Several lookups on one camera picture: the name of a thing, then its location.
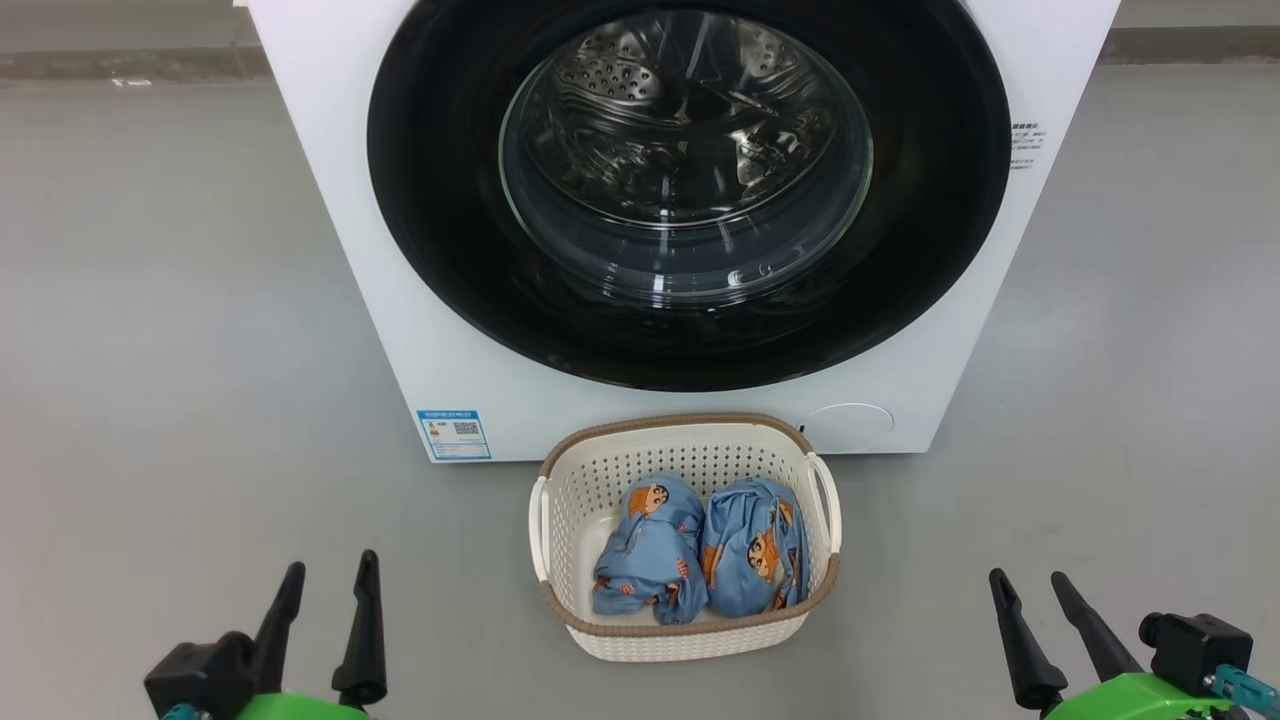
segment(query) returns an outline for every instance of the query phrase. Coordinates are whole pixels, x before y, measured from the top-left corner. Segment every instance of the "basket handle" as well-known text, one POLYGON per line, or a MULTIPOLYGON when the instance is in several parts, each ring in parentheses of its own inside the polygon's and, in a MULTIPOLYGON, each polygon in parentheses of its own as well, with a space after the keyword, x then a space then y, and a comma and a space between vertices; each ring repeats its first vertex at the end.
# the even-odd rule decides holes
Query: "basket handle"
POLYGON ((547 582, 547 566, 550 565, 550 559, 547 556, 549 542, 547 525, 550 509, 548 507, 545 487, 547 475, 541 475, 534 483, 534 492, 529 495, 529 552, 532 555, 534 573, 538 575, 539 583, 547 582))
POLYGON ((840 538, 844 534, 840 516, 840 496, 836 493, 836 480, 831 479, 831 469, 817 452, 810 452, 809 480, 822 492, 822 503, 827 507, 827 533, 831 536, 831 552, 840 552, 840 538))

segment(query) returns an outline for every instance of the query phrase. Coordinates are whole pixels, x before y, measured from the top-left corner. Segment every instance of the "clothing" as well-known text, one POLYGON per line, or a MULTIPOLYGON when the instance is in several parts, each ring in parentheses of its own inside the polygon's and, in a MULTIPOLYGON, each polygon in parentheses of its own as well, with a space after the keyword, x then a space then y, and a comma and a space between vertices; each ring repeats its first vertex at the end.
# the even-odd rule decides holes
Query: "clothing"
POLYGON ((698 573, 703 503, 676 475, 640 480, 622 495, 622 520, 595 564, 591 603, 600 615, 653 606, 663 625, 691 623, 707 607, 698 573))
POLYGON ((790 488, 749 478, 717 492, 703 527, 710 606, 742 618, 799 605, 809 594, 808 551, 790 488))

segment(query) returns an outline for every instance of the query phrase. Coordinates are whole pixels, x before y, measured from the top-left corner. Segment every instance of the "washing machine door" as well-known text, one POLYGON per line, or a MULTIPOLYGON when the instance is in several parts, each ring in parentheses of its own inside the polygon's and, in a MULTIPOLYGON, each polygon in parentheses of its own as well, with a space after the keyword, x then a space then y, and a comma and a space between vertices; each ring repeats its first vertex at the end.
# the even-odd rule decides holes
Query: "washing machine door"
POLYGON ((664 391, 906 327, 978 252, 1009 159, 955 0, 421 0, 369 114, 383 215, 449 307, 664 391))

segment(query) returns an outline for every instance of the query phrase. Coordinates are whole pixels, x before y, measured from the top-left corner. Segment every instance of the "basket rim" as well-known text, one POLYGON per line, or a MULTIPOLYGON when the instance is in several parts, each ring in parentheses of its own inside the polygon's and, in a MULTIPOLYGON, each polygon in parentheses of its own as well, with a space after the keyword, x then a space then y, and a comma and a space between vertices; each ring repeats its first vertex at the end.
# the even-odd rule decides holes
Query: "basket rim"
POLYGON ((549 473, 556 462, 559 461, 571 447, 575 445, 594 439, 598 437, 612 436, 618 433, 626 433, 631 430, 650 430, 657 428, 676 428, 681 425, 723 425, 723 424, 740 424, 740 425, 764 425, 791 438, 805 455, 813 452, 813 446, 809 445, 809 439, 800 434, 799 430, 783 423, 782 420, 774 418, 773 415, 765 415, 763 413, 694 413, 687 415, 657 415, 654 418, 640 418, 636 420, 622 420, 620 423, 608 423, 604 425, 594 425, 590 428, 581 429, 567 438, 556 443, 556 447, 547 455, 547 460, 543 460, 541 468, 538 469, 538 474, 543 477, 550 477, 549 473))
MULTIPOLYGON (((681 427, 681 425, 707 425, 707 424, 746 424, 746 425, 765 425, 768 428, 776 429, 795 442, 805 455, 813 452, 813 446, 809 441, 800 434, 795 428, 783 423, 782 420, 772 416, 764 415, 763 413, 696 413, 689 415, 659 415, 655 418, 641 418, 636 420, 623 420, 621 423, 609 423, 604 425, 595 425, 591 428, 581 429, 556 445, 547 460, 543 461, 539 474, 541 477, 549 477, 552 468, 559 461, 571 447, 575 445, 611 434, 625 433, 630 430, 644 430, 667 427, 681 427)), ((659 625, 659 626, 635 626, 635 625, 602 625, 598 623, 588 623, 577 615, 570 612, 564 603, 556 597, 556 589, 552 588, 549 579, 541 580, 543 596, 547 600, 547 605, 550 606, 556 615, 573 630, 588 635, 608 637, 608 638, 668 638, 668 637, 685 637, 685 635, 704 635, 709 633, 723 633, 727 630, 745 630, 748 628, 756 628, 760 625, 771 625, 773 623, 782 623, 791 620, 794 618, 800 618, 808 615, 814 607, 827 600, 831 594, 832 588, 836 587, 836 577, 840 574, 840 553, 832 552, 827 560, 827 574, 822 578, 822 584, 809 593, 809 597, 804 602, 795 605, 792 607, 783 607, 782 610, 774 610, 771 612, 762 612, 759 615, 750 615, 746 618, 735 618, 730 620, 716 620, 712 623, 695 623, 691 625, 659 625)))

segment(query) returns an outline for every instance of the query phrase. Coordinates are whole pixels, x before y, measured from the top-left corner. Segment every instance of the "blue sticker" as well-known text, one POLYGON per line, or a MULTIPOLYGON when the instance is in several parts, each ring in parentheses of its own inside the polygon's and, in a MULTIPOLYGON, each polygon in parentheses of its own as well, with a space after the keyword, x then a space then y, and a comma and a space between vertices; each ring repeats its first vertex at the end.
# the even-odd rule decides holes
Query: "blue sticker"
POLYGON ((422 423, 426 447, 436 462, 493 460, 475 410, 419 410, 417 421, 422 423))

